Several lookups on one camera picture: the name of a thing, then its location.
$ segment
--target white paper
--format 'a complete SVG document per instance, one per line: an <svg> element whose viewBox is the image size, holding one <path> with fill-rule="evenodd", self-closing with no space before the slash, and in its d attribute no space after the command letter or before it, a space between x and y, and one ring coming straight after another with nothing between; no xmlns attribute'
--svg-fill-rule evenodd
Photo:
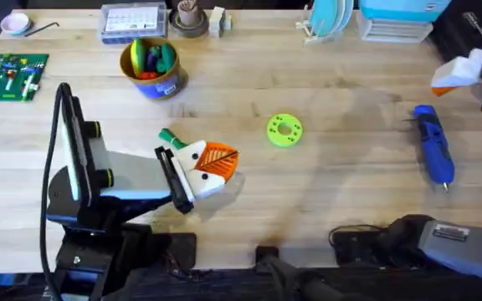
<svg viewBox="0 0 482 301"><path fill-rule="evenodd" d="M157 7L113 8L107 15L106 32L157 28Z"/></svg>

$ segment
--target green marker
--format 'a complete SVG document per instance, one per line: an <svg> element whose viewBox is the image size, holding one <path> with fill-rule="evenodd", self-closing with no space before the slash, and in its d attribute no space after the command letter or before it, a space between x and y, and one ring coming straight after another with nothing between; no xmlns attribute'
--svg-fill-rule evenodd
<svg viewBox="0 0 482 301"><path fill-rule="evenodd" d="M169 142L170 144L174 145L174 147L179 150L187 144L183 143L181 140L179 140L174 133L172 133L169 129L162 129L159 132L159 138L163 139L166 142Z"/></svg>

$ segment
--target white label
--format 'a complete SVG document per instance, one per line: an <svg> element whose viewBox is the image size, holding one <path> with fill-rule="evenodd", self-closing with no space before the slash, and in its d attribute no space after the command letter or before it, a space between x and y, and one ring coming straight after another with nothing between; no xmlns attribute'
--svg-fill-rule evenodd
<svg viewBox="0 0 482 301"><path fill-rule="evenodd" d="M107 15L106 32L157 28L157 7L114 8Z"/></svg>
<svg viewBox="0 0 482 301"><path fill-rule="evenodd" d="M428 3L425 7L425 12L430 12L436 8L436 3Z"/></svg>
<svg viewBox="0 0 482 301"><path fill-rule="evenodd" d="M465 242L469 235L469 229L444 224L438 224L433 230L436 237Z"/></svg>
<svg viewBox="0 0 482 301"><path fill-rule="evenodd" d="M165 91L164 91L164 92L165 92L165 95L169 95L170 93L174 92L175 89L176 89L176 85L175 85L175 84L172 85L172 86L170 86L170 87L168 87L168 88L166 88Z"/></svg>

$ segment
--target tape roll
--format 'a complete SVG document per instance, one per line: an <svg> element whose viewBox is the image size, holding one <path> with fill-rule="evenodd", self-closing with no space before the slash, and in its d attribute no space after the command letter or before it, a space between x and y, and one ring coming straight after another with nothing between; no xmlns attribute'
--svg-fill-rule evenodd
<svg viewBox="0 0 482 301"><path fill-rule="evenodd" d="M284 133L279 130L280 127L289 129L289 132ZM274 145L280 147L288 147L299 142L302 136L302 124L293 115L278 114L273 116L267 123L267 137Z"/></svg>
<svg viewBox="0 0 482 301"><path fill-rule="evenodd" d="M188 27L182 23L177 9L171 10L168 14L168 22L171 24L174 31L184 38L200 37L207 32L209 22L208 15L201 8L198 9L198 13L200 14L200 22L194 27Z"/></svg>

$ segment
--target wooden table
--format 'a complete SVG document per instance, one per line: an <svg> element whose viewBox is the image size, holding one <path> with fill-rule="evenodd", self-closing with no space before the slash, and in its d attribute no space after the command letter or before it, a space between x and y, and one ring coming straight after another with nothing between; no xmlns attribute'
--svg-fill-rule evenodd
<svg viewBox="0 0 482 301"><path fill-rule="evenodd" d="M0 53L50 55L33 102L0 103L0 272L41 270L40 187L61 82L81 98L86 118L101 122L112 151L153 157L162 127L186 141L239 149L239 174L223 193L201 200L188 216L166 206L137 219L158 232L195 232L197 268L250 267L259 244L281 246L298 266L332 265L333 227L388 223L408 213L482 226L479 101L468 89L433 96L429 83L440 61L426 43L362 42L353 18L340 41L303 47L304 33L295 30L300 12L234 11L234 30L221 39L171 31L188 87L152 101L122 76L122 46L96 37L99 11L26 13L38 26L60 27L0 37ZM425 176L408 121L422 103L435 105L449 139L456 164L449 194ZM303 122L295 147L268 142L264 127L277 113ZM63 165L57 150L55 171ZM48 226L54 262L63 232Z"/></svg>

